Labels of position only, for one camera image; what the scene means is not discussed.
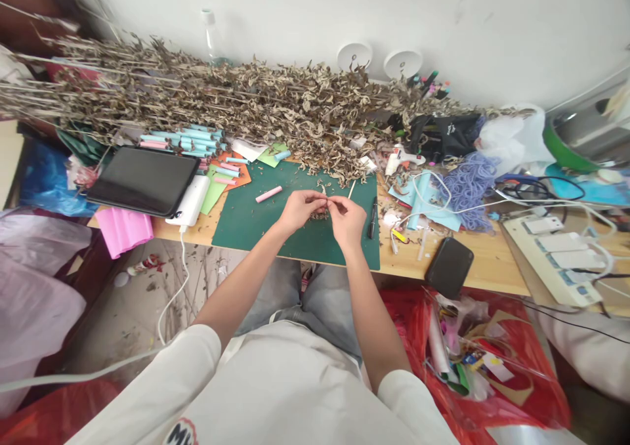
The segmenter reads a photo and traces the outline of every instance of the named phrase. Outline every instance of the person's hand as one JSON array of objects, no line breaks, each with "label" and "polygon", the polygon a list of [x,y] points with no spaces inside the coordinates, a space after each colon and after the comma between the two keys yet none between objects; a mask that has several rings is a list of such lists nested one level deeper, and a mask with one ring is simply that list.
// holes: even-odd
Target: person's hand
[{"label": "person's hand", "polygon": [[367,214],[363,207],[342,196],[328,198],[328,211],[333,219],[333,233],[341,251],[361,250],[361,235]]},{"label": "person's hand", "polygon": [[326,196],[313,190],[293,191],[278,219],[278,226],[288,236],[302,228],[312,213],[326,211]]}]

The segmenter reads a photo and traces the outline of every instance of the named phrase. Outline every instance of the green cutting mat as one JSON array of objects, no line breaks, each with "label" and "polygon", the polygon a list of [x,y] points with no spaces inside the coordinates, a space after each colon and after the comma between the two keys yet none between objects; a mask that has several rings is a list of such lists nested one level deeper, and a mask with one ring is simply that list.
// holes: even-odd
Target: green cutting mat
[{"label": "green cutting mat", "polygon": [[[249,174],[251,175],[250,184],[228,192],[217,231],[212,239],[213,246],[251,250],[263,233],[280,218],[284,205],[294,190],[313,189],[321,192],[322,187],[317,187],[318,179],[322,179],[324,184],[331,183],[326,188],[328,196],[348,197],[350,192],[350,188],[340,189],[337,179],[323,172],[320,172],[318,176],[309,176],[306,171],[299,170],[298,164],[288,161],[282,161],[275,168],[254,161],[249,164]],[[255,198],[263,192],[277,186],[282,186],[280,193],[261,203],[255,201]],[[374,176],[367,178],[366,184],[358,181],[352,193],[352,200],[361,205],[367,213],[361,245],[367,264],[372,270],[381,268],[378,224],[375,227],[374,239],[368,238],[368,226],[376,193]],[[346,264],[341,248],[333,236],[330,217],[328,220],[306,222],[304,228],[287,240],[278,255],[316,263]]]}]

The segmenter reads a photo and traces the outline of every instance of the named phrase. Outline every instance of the red plastic bag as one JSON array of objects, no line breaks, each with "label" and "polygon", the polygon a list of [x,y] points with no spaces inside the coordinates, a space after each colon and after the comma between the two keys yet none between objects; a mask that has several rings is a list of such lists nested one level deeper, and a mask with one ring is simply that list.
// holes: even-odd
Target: red plastic bag
[{"label": "red plastic bag", "polygon": [[57,389],[0,421],[0,444],[63,445],[122,389],[99,379]]},{"label": "red plastic bag", "polygon": [[[515,299],[477,289],[464,289],[462,296],[488,302],[490,317],[497,310],[502,310],[530,321],[522,303]],[[488,427],[531,425],[559,429],[570,426],[566,397],[531,325],[514,320],[501,322],[501,327],[506,331],[504,340],[512,347],[514,354],[512,361],[506,362],[506,365],[515,378],[505,385],[516,390],[533,386],[531,395],[522,407],[496,389],[494,396],[475,402],[452,391],[425,363],[430,309],[434,302],[432,295],[424,290],[382,291],[381,297],[403,340],[414,374],[426,384],[460,443],[493,444],[494,440],[485,431]]]}]

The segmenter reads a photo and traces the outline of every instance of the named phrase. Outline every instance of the gray pants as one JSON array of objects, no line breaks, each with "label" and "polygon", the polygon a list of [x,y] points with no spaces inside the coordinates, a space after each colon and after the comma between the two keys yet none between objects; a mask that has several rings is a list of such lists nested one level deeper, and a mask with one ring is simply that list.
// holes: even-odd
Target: gray pants
[{"label": "gray pants", "polygon": [[276,258],[261,291],[235,333],[249,331],[278,320],[291,320],[328,340],[362,363],[354,331],[350,284],[345,268],[317,265],[300,303],[300,262]]}]

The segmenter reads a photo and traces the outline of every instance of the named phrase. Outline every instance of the green container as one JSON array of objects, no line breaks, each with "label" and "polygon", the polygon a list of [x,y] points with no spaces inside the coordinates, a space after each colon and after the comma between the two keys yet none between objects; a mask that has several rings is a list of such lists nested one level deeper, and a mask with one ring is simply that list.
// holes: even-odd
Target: green container
[{"label": "green container", "polygon": [[550,121],[546,123],[543,131],[543,141],[561,167],[573,169],[580,173],[592,173],[600,169],[598,165],[575,153],[565,145]]}]

